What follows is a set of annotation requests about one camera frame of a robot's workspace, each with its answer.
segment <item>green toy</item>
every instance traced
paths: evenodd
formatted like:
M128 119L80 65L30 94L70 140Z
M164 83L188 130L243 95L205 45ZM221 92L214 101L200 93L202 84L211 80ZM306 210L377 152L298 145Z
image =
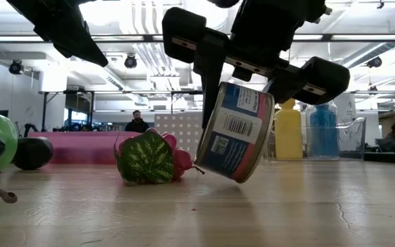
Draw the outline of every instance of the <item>green toy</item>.
M173 154L169 144L157 133L148 131L124 140L115 159L127 185L161 184L173 178Z
M0 138L5 142L5 152L0 156L0 170L4 170L16 154L18 133L12 121L0 115Z

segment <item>blue bottle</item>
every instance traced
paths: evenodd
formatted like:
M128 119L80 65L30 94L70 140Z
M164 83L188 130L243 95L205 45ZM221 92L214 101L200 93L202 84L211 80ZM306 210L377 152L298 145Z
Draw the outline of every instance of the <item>blue bottle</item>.
M309 130L311 158L339 158L337 108L333 102L313 107L309 116Z

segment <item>blue can label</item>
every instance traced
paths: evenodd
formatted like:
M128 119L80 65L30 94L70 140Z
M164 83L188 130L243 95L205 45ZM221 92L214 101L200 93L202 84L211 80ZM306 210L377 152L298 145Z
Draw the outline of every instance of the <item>blue can label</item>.
M226 92L222 107L213 116L213 129L206 131L206 138L210 140L208 146L202 147L204 156L200 162L214 172L232 178L239 166L255 162L251 153L262 128L259 114L263 95L235 84L223 84Z

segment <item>green ball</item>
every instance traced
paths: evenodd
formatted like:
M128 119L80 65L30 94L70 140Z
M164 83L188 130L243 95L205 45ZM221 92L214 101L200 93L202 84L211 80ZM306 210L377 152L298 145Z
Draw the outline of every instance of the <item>green ball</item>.
M5 152L0 156L0 170L4 170L13 160L18 147L18 133L12 121L0 115L0 138L5 142Z

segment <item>white pegboard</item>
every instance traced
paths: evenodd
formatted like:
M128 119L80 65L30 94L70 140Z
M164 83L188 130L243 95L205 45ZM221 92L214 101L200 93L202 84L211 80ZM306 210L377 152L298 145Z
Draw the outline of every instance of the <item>white pegboard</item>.
M160 133L170 133L176 137L177 148L186 150L192 157L196 155L202 134L201 113L155 114L155 129Z

